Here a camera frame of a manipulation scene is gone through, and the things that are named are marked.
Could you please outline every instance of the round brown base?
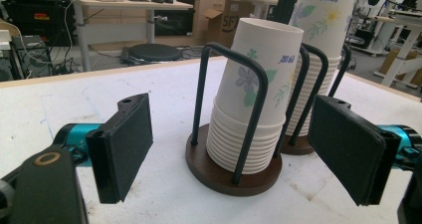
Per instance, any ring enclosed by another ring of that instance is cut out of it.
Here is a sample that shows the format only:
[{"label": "round brown base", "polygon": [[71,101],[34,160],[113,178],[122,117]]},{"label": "round brown base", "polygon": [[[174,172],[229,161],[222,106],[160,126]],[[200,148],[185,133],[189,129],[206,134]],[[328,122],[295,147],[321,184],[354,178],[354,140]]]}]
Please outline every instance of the round brown base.
[{"label": "round brown base", "polygon": [[232,196],[253,196],[270,189],[282,171],[282,158],[272,158],[270,165],[256,174],[242,174],[239,184],[233,184],[233,172],[215,163],[208,155],[206,141],[209,124],[199,127],[198,144],[190,143],[192,134],[186,142],[186,162],[193,175],[207,187]]},{"label": "round brown base", "polygon": [[306,155],[314,152],[314,149],[308,142],[308,136],[299,136],[296,140],[295,145],[290,145],[289,141],[292,137],[286,135],[282,142],[281,153],[290,155]]}]

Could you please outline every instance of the gray floor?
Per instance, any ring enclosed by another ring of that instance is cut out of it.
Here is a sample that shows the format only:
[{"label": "gray floor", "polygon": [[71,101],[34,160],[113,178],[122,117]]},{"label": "gray floor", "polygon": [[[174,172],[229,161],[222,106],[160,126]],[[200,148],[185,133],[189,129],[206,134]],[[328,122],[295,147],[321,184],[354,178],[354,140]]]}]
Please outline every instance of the gray floor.
[{"label": "gray floor", "polygon": [[[200,58],[202,51],[201,47],[183,47],[180,49],[183,51],[183,59],[185,60]],[[51,56],[52,59],[56,58],[54,63],[58,64],[60,63],[60,61],[63,61],[64,54],[65,52],[63,50],[53,50]],[[93,71],[127,67],[127,65],[120,63],[120,51],[98,52],[90,50],[90,55]],[[377,57],[372,57],[370,54],[352,49],[352,61],[350,62],[350,65],[355,66],[355,68],[354,70],[349,69],[347,72],[380,84],[382,78],[375,76],[373,73],[375,71],[378,71],[378,69],[382,66],[385,57],[386,55],[378,55]],[[72,70],[74,72],[82,70],[81,55],[78,47],[73,47],[69,52],[67,58],[73,58],[74,62],[72,63]],[[415,97],[422,98],[420,87],[417,89],[413,89],[406,87],[401,83],[395,82],[393,85],[391,85],[391,88]]]}]

